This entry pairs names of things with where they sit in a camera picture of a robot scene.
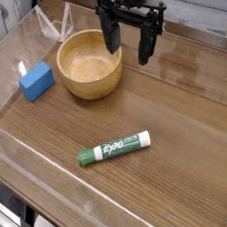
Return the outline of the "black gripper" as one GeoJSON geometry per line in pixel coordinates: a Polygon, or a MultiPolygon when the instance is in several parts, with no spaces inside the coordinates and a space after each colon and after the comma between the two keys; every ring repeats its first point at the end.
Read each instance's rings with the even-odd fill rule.
{"type": "Polygon", "coordinates": [[[111,54],[117,51],[121,42],[120,22],[141,27],[138,63],[147,64],[154,54],[156,35],[163,33],[167,5],[160,0],[97,0],[95,8],[106,48],[111,54]]]}

